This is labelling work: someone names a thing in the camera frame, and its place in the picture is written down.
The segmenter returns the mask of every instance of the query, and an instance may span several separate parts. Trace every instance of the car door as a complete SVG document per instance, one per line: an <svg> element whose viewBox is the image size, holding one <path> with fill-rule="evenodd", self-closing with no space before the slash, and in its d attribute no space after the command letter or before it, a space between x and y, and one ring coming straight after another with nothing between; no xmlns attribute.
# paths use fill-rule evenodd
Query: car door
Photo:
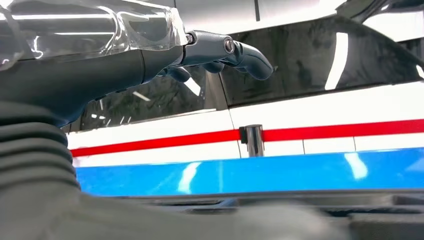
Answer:
<svg viewBox="0 0 424 240"><path fill-rule="evenodd" d="M232 37L274 66L221 74L234 127L272 135L266 156L424 147L423 62L384 35L333 16Z"/></svg>
<svg viewBox="0 0 424 240"><path fill-rule="evenodd" d="M187 70L192 78L185 83L157 77L91 102L80 118L79 131L68 135L74 165L239 158L236 139L210 139L216 132L234 129L219 76L201 67Z"/></svg>

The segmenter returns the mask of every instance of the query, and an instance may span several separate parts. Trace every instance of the plastic wrap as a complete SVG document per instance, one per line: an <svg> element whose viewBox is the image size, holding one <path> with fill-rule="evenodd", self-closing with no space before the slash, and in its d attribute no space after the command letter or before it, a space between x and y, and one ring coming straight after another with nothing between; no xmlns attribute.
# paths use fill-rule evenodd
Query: plastic wrap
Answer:
<svg viewBox="0 0 424 240"><path fill-rule="evenodd" d="M86 59L187 44L176 8L136 0L5 0L0 5L0 13L6 13L0 15L2 33L7 25L15 28L15 35L9 34L14 40L0 36L1 62ZM19 42L30 54L22 53L25 48L20 49Z"/></svg>

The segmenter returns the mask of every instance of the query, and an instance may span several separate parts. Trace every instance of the blue stripe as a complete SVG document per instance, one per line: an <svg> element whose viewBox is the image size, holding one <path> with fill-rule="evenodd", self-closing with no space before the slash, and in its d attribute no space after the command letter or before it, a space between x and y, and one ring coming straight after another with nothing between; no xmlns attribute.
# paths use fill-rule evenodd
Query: blue stripe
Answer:
<svg viewBox="0 0 424 240"><path fill-rule="evenodd" d="M424 148L77 168L98 196L424 188Z"/></svg>

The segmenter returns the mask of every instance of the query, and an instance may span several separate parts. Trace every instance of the car window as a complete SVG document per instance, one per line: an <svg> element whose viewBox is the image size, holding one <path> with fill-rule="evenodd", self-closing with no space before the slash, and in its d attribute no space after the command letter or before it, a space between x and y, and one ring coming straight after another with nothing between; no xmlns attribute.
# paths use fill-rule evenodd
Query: car window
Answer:
<svg viewBox="0 0 424 240"><path fill-rule="evenodd" d="M265 81L226 67L230 106L420 79L423 63L397 43L334 16L233 34L258 48L274 67Z"/></svg>
<svg viewBox="0 0 424 240"><path fill-rule="evenodd" d="M399 42L403 48L420 59L424 57L424 37Z"/></svg>
<svg viewBox="0 0 424 240"><path fill-rule="evenodd" d="M79 130L214 109L215 103L208 89L205 70L197 66L186 69L192 76L186 83L170 77L156 77L149 83L90 102L81 116Z"/></svg>

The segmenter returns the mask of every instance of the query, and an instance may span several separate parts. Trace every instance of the bolt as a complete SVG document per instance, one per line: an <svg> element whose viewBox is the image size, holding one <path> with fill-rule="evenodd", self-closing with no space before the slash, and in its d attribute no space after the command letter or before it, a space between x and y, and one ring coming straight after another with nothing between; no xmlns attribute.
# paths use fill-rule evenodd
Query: bolt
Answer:
<svg viewBox="0 0 424 240"><path fill-rule="evenodd" d="M195 38L191 34L186 34L185 38L187 39L187 44L192 44L195 41Z"/></svg>
<svg viewBox="0 0 424 240"><path fill-rule="evenodd" d="M224 48L228 54L232 54L234 52L234 41L230 38L224 40Z"/></svg>

